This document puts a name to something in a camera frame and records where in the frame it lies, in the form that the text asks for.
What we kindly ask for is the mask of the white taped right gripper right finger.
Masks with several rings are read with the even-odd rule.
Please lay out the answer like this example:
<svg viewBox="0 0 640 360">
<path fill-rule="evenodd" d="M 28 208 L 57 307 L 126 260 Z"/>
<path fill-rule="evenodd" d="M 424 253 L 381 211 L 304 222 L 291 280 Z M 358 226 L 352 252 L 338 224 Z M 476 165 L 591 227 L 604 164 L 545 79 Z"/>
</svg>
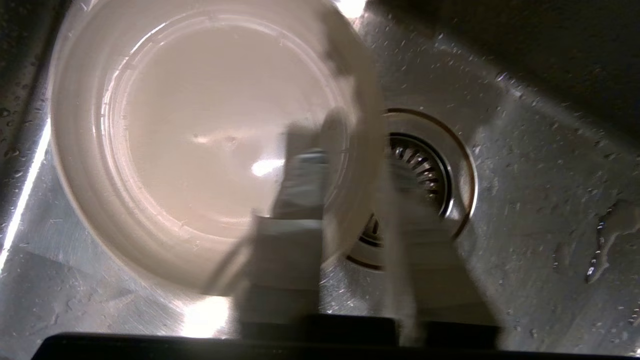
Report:
<svg viewBox="0 0 640 360">
<path fill-rule="evenodd" d="M 402 346 L 496 348 L 499 322 L 473 280 L 450 224 L 421 197 L 414 174 L 384 165 L 375 196 L 386 312 Z"/>
</svg>

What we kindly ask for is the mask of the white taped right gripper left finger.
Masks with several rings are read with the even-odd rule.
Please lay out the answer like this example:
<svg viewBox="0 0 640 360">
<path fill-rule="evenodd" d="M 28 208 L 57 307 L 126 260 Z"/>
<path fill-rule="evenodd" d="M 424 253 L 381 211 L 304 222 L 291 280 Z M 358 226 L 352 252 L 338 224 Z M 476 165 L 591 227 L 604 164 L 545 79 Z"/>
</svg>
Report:
<svg viewBox="0 0 640 360">
<path fill-rule="evenodd" d="M 297 341 L 318 316 L 329 142 L 345 119 L 330 110 L 319 129 L 292 124 L 270 214 L 254 218 L 246 286 L 235 297 L 243 340 Z"/>
</svg>

